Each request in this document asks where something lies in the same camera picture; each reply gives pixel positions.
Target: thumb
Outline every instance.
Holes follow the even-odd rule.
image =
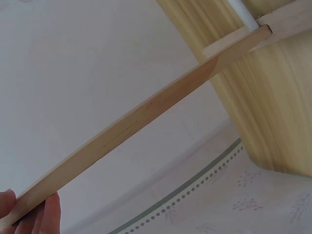
[[[11,212],[15,199],[15,193],[11,189],[0,192],[0,218],[7,216]]]

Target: dotted border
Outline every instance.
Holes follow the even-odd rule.
[[[243,149],[244,149],[243,146],[239,147],[239,148],[235,151],[235,153],[234,153],[232,156],[230,156],[230,159],[227,159],[227,160],[224,159],[224,161],[221,162],[221,163],[219,164],[219,166],[216,165],[215,167],[217,167],[217,169],[214,170],[214,173],[210,173],[209,176],[206,176],[206,177],[203,178],[202,180],[198,181],[198,183],[196,184],[196,186],[193,186],[190,190],[188,190],[188,191],[187,191],[185,194],[183,194],[180,198],[177,198],[177,199],[175,200],[175,202],[173,201],[173,202],[171,203],[171,206],[174,206],[174,205],[176,205],[177,203],[181,202],[184,198],[186,198],[186,196],[190,195],[191,192],[194,192],[196,188],[199,188],[200,185],[204,184],[205,181],[208,181],[209,178],[212,178],[212,177],[214,176],[214,174],[217,174],[219,171],[221,171],[221,170],[223,169],[223,167],[225,167],[228,163],[230,163],[230,161],[233,160],[240,152],[242,152]],[[171,209],[171,206],[168,205],[168,206],[166,207],[166,209],[167,209],[167,210]],[[155,215],[152,215],[149,219],[146,219],[144,222],[141,222],[140,225],[136,225],[134,228],[131,228],[129,231],[125,232],[124,234],[131,234],[131,233],[134,233],[136,230],[138,230],[138,229],[140,228],[140,226],[143,227],[145,224],[148,224],[148,223],[150,223],[151,221],[155,220],[156,217],[159,217],[159,216],[161,215],[161,213],[165,213],[165,212],[166,212],[166,209],[162,209],[161,211],[158,211],[157,213],[155,213]]]

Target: white rod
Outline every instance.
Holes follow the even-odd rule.
[[[241,0],[228,0],[228,2],[236,11],[236,13],[244,22],[250,32],[259,28],[258,23],[255,21],[255,19]]]

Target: leaf pattern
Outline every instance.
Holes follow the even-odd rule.
[[[165,212],[166,221],[170,222],[171,224],[174,223],[174,218],[176,217],[176,208],[174,206],[167,209]]]
[[[203,226],[196,228],[199,233],[211,234],[216,232],[216,225],[213,223],[204,223]]]
[[[258,206],[256,201],[252,198],[250,200],[244,199],[234,204],[233,210],[236,210],[236,209],[238,209],[239,211],[254,209],[256,211],[259,209],[263,209],[263,207]]]
[[[215,184],[219,180],[223,178],[223,176],[226,174],[228,167],[224,166],[217,174],[215,174],[209,181],[206,182],[205,185],[207,184]]]
[[[299,220],[302,213],[307,210],[309,206],[311,195],[309,193],[301,193],[297,197],[298,199],[292,205],[292,211],[289,213],[292,215],[291,223],[295,220]]]
[[[246,187],[249,183],[253,183],[254,179],[256,178],[256,176],[261,175],[261,171],[257,172],[257,173],[248,173],[245,172],[244,175],[241,175],[239,177],[239,181],[238,181],[238,185],[239,186],[243,186]]]

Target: green stripe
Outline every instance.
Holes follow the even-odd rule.
[[[191,184],[193,184],[195,181],[197,181],[199,178],[201,178],[204,174],[206,174],[211,168],[213,168],[215,165],[217,165],[221,160],[223,160],[237,145],[241,143],[241,139],[237,139],[229,148],[227,148],[220,156],[218,156],[215,160],[213,160],[208,166],[206,166],[204,169],[202,169],[200,172],[198,172],[195,176],[193,176],[191,179],[186,181],[184,184],[182,184],[180,187],[178,187],[176,190],[171,192],[169,195],[164,197],[162,200],[148,208],[146,211],[140,213],[138,216],[134,217],[130,221],[126,222],[125,224],[121,225],[119,228],[116,228],[115,230],[111,231],[108,234],[118,234],[119,232],[125,230],[126,228],[130,227],[131,225],[135,224],[136,222],[143,219],[145,216],[149,215],[151,212],[155,211],[159,207],[161,207],[163,204],[174,198],[176,195],[178,195],[180,192],[185,190],[187,187],[189,187]]]

